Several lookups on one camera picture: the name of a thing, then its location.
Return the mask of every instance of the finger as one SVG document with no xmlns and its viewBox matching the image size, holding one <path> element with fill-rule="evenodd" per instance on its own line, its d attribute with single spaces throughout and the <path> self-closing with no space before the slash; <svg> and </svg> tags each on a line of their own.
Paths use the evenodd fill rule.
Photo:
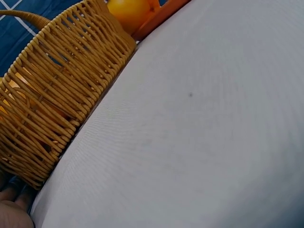
<svg viewBox="0 0 304 228">
<path fill-rule="evenodd" d="M 0 201 L 14 200 L 21 192 L 25 183 L 19 177 L 13 177 L 5 186 L 5 189 L 0 192 Z"/>
<path fill-rule="evenodd" d="M 22 193 L 17 197 L 15 203 L 21 207 L 22 210 L 28 211 L 30 205 L 33 202 L 34 197 L 36 196 L 37 191 L 30 186 L 26 186 Z"/>
</svg>

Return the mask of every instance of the white line pattern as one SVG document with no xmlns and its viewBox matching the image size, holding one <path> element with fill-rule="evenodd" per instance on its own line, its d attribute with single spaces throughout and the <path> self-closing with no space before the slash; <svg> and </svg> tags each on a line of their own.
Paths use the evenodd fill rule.
<svg viewBox="0 0 304 228">
<path fill-rule="evenodd" d="M 9 7 L 8 4 L 4 1 L 4 0 L 0 0 L 0 2 L 3 4 L 3 6 L 7 9 L 7 10 L 13 10 L 14 8 L 16 8 L 21 2 L 22 0 L 17 1 L 12 7 Z M 29 27 L 27 26 L 27 24 L 20 18 L 15 17 L 15 19 L 33 36 L 36 35 L 36 33 Z"/>
</svg>

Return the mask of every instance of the hand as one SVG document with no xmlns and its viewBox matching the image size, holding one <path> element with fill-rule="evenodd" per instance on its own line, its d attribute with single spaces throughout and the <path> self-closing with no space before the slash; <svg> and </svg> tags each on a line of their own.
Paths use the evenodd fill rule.
<svg viewBox="0 0 304 228">
<path fill-rule="evenodd" d="M 6 174 L 0 175 L 0 185 L 5 185 L 6 176 Z M 34 228 L 27 211 L 35 195 L 36 191 L 26 186 L 21 179 L 16 177 L 11 179 L 0 192 L 0 227 Z"/>
</svg>

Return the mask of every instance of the woven strand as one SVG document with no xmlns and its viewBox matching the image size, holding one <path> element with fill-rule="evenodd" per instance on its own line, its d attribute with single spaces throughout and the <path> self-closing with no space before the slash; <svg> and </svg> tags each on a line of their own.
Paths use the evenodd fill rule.
<svg viewBox="0 0 304 228">
<path fill-rule="evenodd" d="M 100 0 L 41 18 L 27 14 L 43 29 L 0 84 L 0 165 L 35 189 L 136 47 Z"/>
</svg>

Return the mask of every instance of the orange object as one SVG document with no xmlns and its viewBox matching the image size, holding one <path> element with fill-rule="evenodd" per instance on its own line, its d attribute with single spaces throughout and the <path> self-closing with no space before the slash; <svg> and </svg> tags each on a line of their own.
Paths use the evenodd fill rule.
<svg viewBox="0 0 304 228">
<path fill-rule="evenodd" d="M 148 3 L 150 5 L 151 11 L 156 11 L 161 7 L 159 0 L 148 0 Z"/>
<path fill-rule="evenodd" d="M 109 0 L 107 6 L 128 34 L 134 33 L 151 11 L 149 0 Z"/>
<path fill-rule="evenodd" d="M 132 34 L 132 37 L 138 41 L 143 40 L 147 35 L 153 32 L 153 30 L 190 1 L 191 0 L 168 0 Z"/>
</svg>

